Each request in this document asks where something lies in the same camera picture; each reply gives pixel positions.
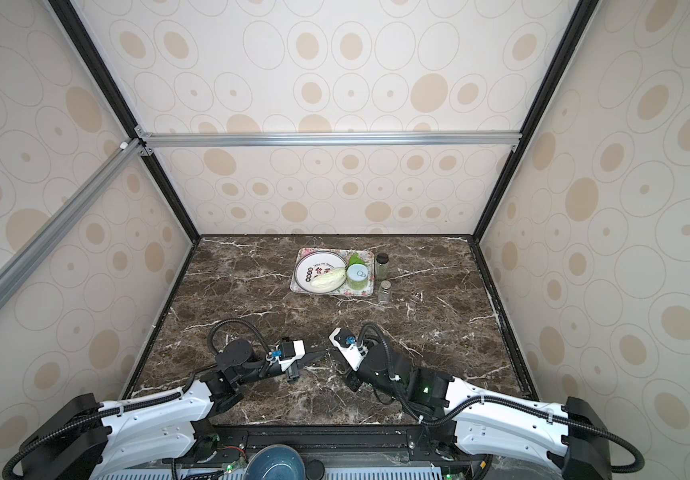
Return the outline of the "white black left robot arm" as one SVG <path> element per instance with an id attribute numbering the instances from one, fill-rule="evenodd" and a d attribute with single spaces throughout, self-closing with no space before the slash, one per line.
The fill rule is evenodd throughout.
<path id="1" fill-rule="evenodd" d="M 199 423 L 227 412 L 245 384 L 300 370 L 327 348 L 303 340 L 271 345 L 244 319 L 218 322 L 207 337 L 212 364 L 194 370 L 186 384 L 131 400 L 72 399 L 20 446 L 6 463 L 5 479 L 98 479 L 155 460 L 177 460 L 202 438 Z"/>

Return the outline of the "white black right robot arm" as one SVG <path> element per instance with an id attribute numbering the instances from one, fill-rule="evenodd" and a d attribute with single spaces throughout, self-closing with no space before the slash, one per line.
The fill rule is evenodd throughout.
<path id="1" fill-rule="evenodd" d="M 645 466 L 641 451 L 609 431 L 581 398 L 519 399 L 419 367 L 395 351 L 374 323 L 359 333 L 338 327 L 329 339 L 356 384 L 397 401 L 438 445 L 540 464 L 565 479 L 610 479 Z"/>

